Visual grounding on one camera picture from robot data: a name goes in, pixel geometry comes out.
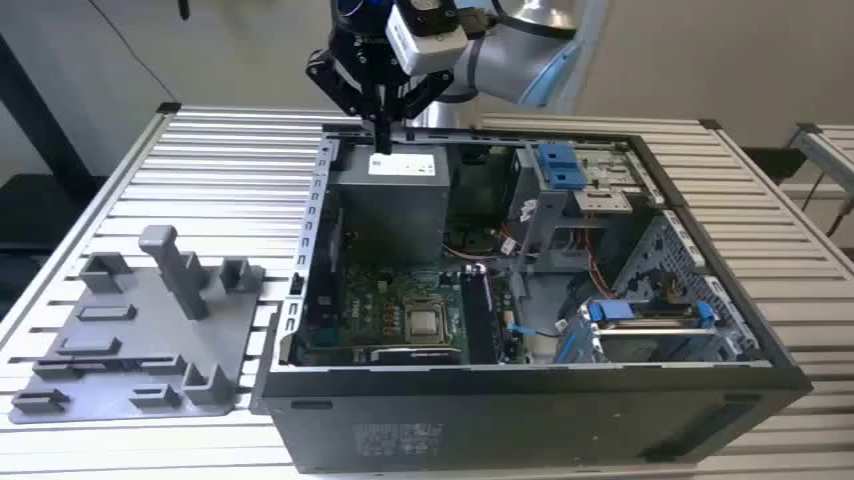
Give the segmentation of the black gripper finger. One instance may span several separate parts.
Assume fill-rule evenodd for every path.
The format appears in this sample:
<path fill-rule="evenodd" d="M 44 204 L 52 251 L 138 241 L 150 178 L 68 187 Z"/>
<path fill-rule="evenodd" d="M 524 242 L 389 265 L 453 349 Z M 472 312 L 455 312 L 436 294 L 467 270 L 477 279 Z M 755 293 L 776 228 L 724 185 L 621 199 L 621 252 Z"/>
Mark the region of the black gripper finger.
<path fill-rule="evenodd" d="M 358 88 L 346 81 L 336 67 L 329 50 L 310 52 L 305 74 L 314 85 L 348 116 L 358 116 L 372 124 L 376 153 L 385 153 L 385 118 L 377 88 L 366 83 Z"/>
<path fill-rule="evenodd" d="M 411 77 L 405 74 L 389 78 L 382 93 L 382 153 L 392 152 L 392 124 L 412 120 L 428 104 L 441 95 L 453 81 L 449 70 L 427 74 L 419 83 L 408 88 Z"/>

